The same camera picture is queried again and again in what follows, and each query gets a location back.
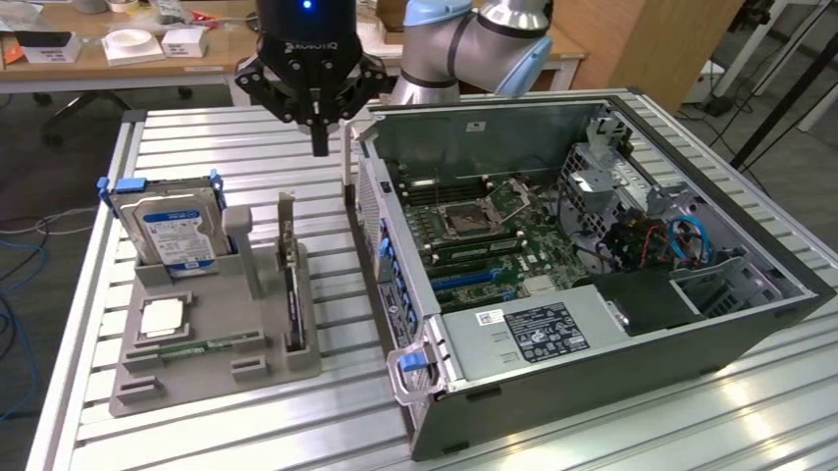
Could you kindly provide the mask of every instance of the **wooden desk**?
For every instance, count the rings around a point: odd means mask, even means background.
[[[253,11],[252,0],[189,1],[190,10],[218,18],[242,19]],[[202,58],[167,58],[127,66],[109,67],[99,39],[113,25],[127,20],[126,15],[102,13],[82,15],[67,4],[46,4],[41,13],[55,30],[77,32],[85,40],[74,64],[29,64],[21,59],[0,71],[0,93],[83,91],[155,86],[225,84],[233,104],[249,104],[248,95],[234,84],[236,63],[254,52],[256,34],[244,22],[233,22],[206,32],[208,50]],[[374,25],[374,15],[358,12],[358,35],[364,49],[384,59],[390,75],[397,75],[401,47],[384,45]],[[585,52],[557,30],[550,30],[553,47],[542,81],[549,89],[569,88],[580,59]]]
[[[188,2],[188,8],[222,18],[242,18],[252,1]],[[244,22],[206,32],[202,58],[166,58],[127,66],[109,67],[99,43],[110,26],[126,21],[122,14],[82,15],[67,4],[47,4],[41,13],[57,30],[75,31],[85,44],[74,64],[29,64],[25,59],[0,71],[0,93],[82,91],[220,83],[230,85],[234,101],[244,101],[233,84],[236,62],[252,54],[256,35]]]

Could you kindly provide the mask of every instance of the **power supply label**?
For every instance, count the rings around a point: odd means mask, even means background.
[[[590,347],[562,302],[506,314],[504,320],[529,363]]]

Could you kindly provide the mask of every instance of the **aluminum extrusion table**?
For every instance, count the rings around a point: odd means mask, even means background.
[[[644,97],[621,98],[735,202],[838,287],[835,253],[720,163]],[[111,418],[113,381],[134,250],[99,209],[34,436],[29,469],[832,469],[838,466],[838,300],[724,370],[474,446],[408,459],[358,273],[333,153],[260,108],[151,112],[123,123],[110,178],[205,175],[230,205],[252,208],[254,242],[276,236],[278,188],[297,196],[296,231],[310,253],[321,376]],[[672,167],[635,142],[661,183]]]

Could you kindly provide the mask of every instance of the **blue pcie slot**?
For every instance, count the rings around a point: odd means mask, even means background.
[[[502,268],[493,268],[485,272],[473,273],[470,275],[460,275],[456,277],[437,280],[430,283],[433,291],[441,291],[442,289],[461,288],[469,285],[477,285],[486,283],[497,278],[497,274],[502,272]]]

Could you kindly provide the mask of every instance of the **gray 3d-printed holder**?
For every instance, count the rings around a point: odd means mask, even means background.
[[[280,196],[280,215],[293,198]],[[123,416],[317,376],[314,307],[305,247],[296,246],[294,309],[304,347],[292,351],[286,287],[288,241],[250,248],[249,211],[224,212],[224,230],[238,253],[218,257],[217,274],[173,280],[162,265],[135,266],[109,412]],[[182,303],[180,326],[166,335],[139,334],[142,309],[159,300]]]

